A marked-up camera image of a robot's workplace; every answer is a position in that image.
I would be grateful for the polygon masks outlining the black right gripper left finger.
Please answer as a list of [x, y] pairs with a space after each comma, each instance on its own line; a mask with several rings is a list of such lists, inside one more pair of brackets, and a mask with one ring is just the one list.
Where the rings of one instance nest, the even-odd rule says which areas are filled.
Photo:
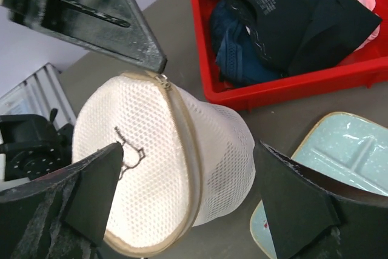
[[1, 192], [1, 258], [94, 258], [103, 241], [123, 149], [96, 153]]

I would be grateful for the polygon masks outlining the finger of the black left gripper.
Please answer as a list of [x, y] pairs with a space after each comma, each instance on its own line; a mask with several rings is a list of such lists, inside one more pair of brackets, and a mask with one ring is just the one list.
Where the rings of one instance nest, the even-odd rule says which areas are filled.
[[1, 0], [8, 18], [36, 32], [144, 70], [167, 58], [135, 0]]

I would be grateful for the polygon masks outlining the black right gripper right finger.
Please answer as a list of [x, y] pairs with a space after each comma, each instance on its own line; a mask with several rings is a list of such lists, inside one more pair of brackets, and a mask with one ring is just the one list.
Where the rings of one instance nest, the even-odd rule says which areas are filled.
[[387, 197], [344, 184], [258, 141], [259, 192], [278, 258], [387, 258]]

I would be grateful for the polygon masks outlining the white mesh bra laundry bag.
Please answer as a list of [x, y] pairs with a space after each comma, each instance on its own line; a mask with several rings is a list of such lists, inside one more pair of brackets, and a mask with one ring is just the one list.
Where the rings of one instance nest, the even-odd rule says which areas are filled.
[[73, 162], [114, 142], [124, 154], [104, 239], [126, 256], [159, 254], [193, 226], [233, 212], [255, 178], [255, 142], [241, 116], [164, 75], [123, 73], [84, 104]]

